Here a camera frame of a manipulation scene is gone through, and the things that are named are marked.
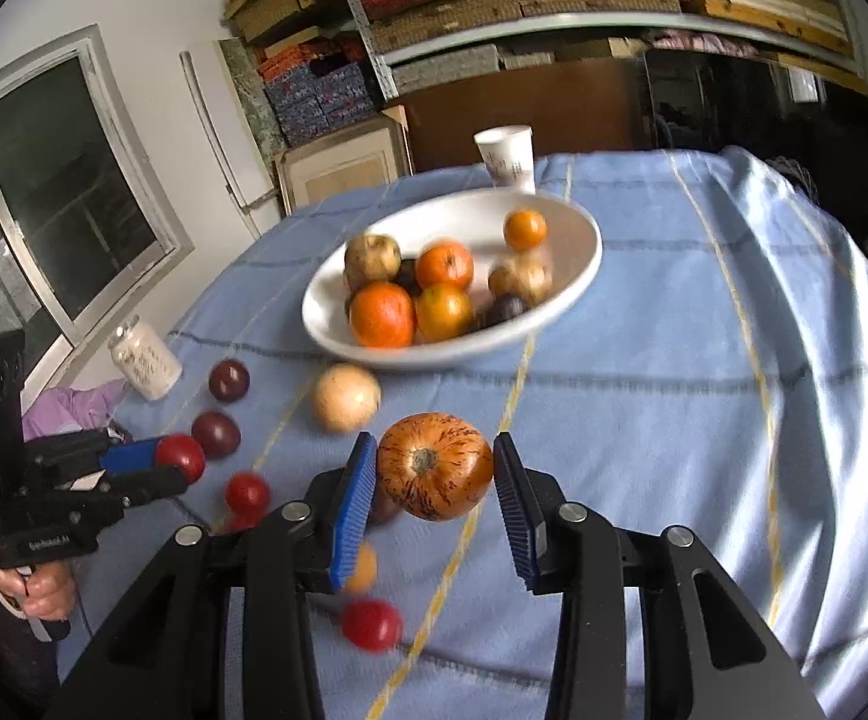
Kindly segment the person's left hand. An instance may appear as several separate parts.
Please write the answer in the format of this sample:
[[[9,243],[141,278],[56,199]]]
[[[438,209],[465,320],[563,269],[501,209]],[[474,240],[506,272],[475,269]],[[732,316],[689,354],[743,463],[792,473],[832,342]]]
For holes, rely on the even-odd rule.
[[[32,619],[66,621],[76,604],[76,582],[66,562],[41,564],[30,575],[0,569],[0,598]]]

